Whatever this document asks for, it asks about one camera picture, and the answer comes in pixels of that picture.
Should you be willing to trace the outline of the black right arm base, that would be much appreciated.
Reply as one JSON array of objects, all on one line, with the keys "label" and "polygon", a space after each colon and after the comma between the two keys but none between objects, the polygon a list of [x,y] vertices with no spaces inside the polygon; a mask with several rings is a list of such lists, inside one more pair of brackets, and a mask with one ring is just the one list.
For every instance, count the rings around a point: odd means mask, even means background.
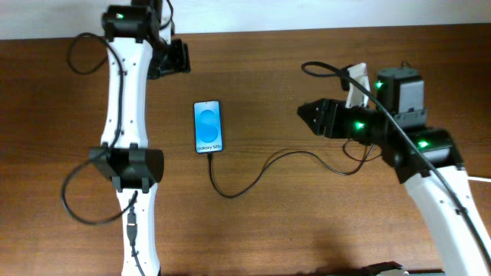
[{"label": "black right arm base", "polygon": [[394,261],[371,264],[361,269],[362,276],[445,276],[443,271],[408,271]]}]

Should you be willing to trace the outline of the blue screen smartphone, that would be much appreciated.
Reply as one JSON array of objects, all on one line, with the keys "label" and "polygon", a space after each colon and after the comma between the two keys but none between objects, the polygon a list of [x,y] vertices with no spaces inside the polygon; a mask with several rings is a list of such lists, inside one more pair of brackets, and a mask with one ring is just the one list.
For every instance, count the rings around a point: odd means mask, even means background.
[{"label": "blue screen smartphone", "polygon": [[193,105],[195,145],[198,154],[223,151],[220,103],[217,100]]}]

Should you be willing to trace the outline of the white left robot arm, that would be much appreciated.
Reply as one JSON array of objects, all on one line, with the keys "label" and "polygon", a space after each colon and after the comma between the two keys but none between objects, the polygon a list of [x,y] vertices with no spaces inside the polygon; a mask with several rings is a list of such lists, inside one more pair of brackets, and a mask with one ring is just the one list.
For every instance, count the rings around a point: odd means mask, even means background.
[{"label": "white left robot arm", "polygon": [[158,275],[154,207],[164,155],[151,149],[146,127],[147,83],[190,71],[186,43],[174,35],[168,1],[111,5],[102,15],[109,62],[107,118],[89,158],[116,192],[124,234],[123,275]]}]

